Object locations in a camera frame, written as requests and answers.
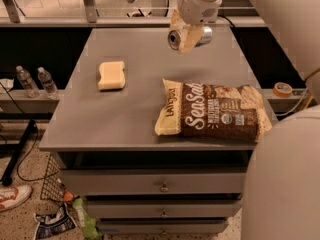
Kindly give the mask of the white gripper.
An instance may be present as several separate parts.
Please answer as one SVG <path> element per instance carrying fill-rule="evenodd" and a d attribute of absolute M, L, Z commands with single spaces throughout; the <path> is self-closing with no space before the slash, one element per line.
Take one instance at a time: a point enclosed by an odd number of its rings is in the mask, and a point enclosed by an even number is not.
<path fill-rule="evenodd" d="M 180 30 L 180 53 L 190 52 L 201 40 L 204 30 L 200 24 L 215 22 L 221 3 L 222 0 L 177 0 L 178 10 L 172 13 L 169 30 Z"/>

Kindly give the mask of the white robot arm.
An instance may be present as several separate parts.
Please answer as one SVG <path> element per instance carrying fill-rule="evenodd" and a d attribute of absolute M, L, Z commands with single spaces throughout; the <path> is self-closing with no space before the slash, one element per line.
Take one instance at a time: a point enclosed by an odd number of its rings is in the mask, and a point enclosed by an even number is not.
<path fill-rule="evenodd" d="M 320 99 L 320 0 L 250 0 Z M 244 184 L 241 240 L 320 240 L 320 105 L 274 125 Z"/>

